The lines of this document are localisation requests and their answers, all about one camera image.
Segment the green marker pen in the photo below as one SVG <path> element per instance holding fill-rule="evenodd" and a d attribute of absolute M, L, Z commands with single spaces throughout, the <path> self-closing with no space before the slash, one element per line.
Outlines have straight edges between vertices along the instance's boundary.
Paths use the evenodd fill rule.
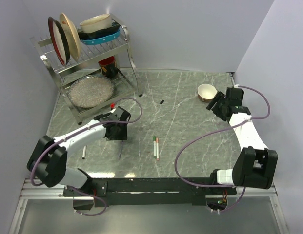
<path fill-rule="evenodd" d="M 154 148 L 153 158 L 157 158 L 157 145 L 156 145 L 156 141 L 153 141 L 153 148 Z"/>

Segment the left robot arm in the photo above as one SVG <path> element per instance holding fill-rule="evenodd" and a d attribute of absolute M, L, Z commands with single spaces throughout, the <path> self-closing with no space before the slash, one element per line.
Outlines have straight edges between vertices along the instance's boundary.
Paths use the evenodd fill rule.
<path fill-rule="evenodd" d="M 41 137 L 27 162 L 27 169 L 32 171 L 41 154 L 54 143 L 36 167 L 34 176 L 47 187 L 57 184 L 74 187 L 82 196 L 88 195 L 92 190 L 91 177 L 81 169 L 67 166 L 67 159 L 77 150 L 87 144 L 106 138 L 107 140 L 126 140 L 127 121 L 131 115 L 122 107 L 116 107 L 107 114 L 94 117 L 86 125 L 62 136 L 51 138 Z"/>

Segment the black white pen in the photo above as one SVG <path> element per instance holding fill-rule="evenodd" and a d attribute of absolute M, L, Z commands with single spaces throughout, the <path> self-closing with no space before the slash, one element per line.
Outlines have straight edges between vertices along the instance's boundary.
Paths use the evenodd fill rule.
<path fill-rule="evenodd" d="M 86 151 L 87 151 L 87 146 L 83 147 L 83 152 L 82 152 L 82 159 L 85 160 L 86 158 Z"/>

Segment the pink marker pen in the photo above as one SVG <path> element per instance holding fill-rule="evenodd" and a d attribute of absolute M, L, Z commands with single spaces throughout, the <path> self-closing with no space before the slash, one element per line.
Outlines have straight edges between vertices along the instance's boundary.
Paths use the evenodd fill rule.
<path fill-rule="evenodd" d="M 159 144 L 157 144 L 157 158 L 156 158 L 157 161 L 160 160 L 160 151 L 159 151 Z"/>

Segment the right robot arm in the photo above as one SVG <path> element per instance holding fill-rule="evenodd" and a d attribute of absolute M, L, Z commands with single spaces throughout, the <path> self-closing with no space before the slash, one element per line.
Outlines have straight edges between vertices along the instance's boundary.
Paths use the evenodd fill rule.
<path fill-rule="evenodd" d="M 206 107 L 215 116 L 228 122 L 233 128 L 241 152 L 232 169 L 218 170 L 216 178 L 209 181 L 209 190 L 220 194 L 226 186 L 269 189 L 278 161 L 278 154 L 270 150 L 260 138 L 253 120 L 266 119 L 270 115 L 270 105 L 265 96 L 268 112 L 263 117 L 253 117 L 248 107 L 242 105 L 246 86 L 228 87 L 226 93 L 218 91 Z"/>

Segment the purple pen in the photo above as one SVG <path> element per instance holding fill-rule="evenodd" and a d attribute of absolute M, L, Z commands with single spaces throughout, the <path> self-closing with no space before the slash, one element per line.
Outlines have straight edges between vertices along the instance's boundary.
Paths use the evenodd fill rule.
<path fill-rule="evenodd" d="M 121 159 L 121 156 L 122 156 L 123 147 L 124 147 L 124 141 L 121 141 L 121 147 L 120 147 L 120 152 L 119 152 L 119 156 L 118 156 L 119 160 Z"/>

